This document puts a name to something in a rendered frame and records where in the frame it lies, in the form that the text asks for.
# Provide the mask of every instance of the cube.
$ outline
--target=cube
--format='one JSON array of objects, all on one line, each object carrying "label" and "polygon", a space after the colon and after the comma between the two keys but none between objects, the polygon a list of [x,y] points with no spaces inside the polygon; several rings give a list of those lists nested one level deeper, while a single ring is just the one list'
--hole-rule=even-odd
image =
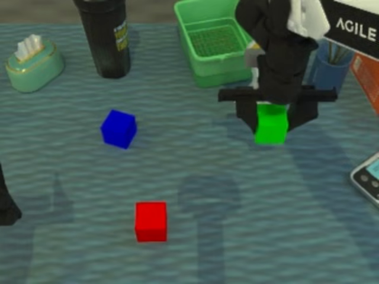
[{"label": "cube", "polygon": [[166,202],[137,202],[134,217],[134,232],[139,243],[167,241]]},{"label": "cube", "polygon": [[286,105],[258,104],[258,126],[255,131],[256,144],[284,144],[289,123]]},{"label": "cube", "polygon": [[136,117],[113,109],[100,129],[104,143],[128,149],[137,133]]}]

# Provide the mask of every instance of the red box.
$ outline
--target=red box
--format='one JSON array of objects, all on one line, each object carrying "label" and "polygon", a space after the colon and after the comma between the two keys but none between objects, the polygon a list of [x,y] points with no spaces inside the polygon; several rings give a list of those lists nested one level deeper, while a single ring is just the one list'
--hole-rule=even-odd
[{"label": "red box", "polygon": [[140,243],[167,241],[166,202],[137,202],[134,232],[137,241]]},{"label": "red box", "polygon": [[351,63],[355,75],[375,113],[379,115],[379,62],[359,53]]}]

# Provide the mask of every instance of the lid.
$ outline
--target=lid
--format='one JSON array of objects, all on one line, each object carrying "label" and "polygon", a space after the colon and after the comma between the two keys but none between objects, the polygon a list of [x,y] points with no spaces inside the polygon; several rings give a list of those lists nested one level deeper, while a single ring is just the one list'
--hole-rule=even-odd
[{"label": "lid", "polygon": [[125,4],[125,0],[73,0],[75,5],[82,12],[87,13],[106,13],[120,5]]}]

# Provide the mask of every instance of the blue cup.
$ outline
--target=blue cup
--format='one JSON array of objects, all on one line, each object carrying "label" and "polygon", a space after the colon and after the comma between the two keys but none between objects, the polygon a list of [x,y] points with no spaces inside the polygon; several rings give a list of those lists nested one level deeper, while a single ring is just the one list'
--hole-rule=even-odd
[{"label": "blue cup", "polygon": [[[337,49],[336,44],[332,44],[332,54],[334,55]],[[340,93],[346,75],[349,72],[350,63],[354,56],[354,52],[349,51],[343,59],[337,64],[330,64],[329,58],[329,42],[321,41],[316,52],[311,72],[308,78],[308,85],[313,85],[317,90],[330,90],[336,88],[337,93]]]}]

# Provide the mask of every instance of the green tissue box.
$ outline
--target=green tissue box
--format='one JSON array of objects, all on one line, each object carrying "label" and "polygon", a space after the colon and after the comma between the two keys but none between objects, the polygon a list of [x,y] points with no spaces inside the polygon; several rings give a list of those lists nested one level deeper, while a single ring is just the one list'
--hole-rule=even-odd
[{"label": "green tissue box", "polygon": [[41,89],[65,68],[55,43],[50,40],[42,40],[42,43],[44,49],[32,58],[21,62],[12,54],[5,65],[12,87],[19,92],[30,93]]},{"label": "green tissue box", "polygon": [[284,144],[288,132],[286,105],[258,104],[256,144]]}]

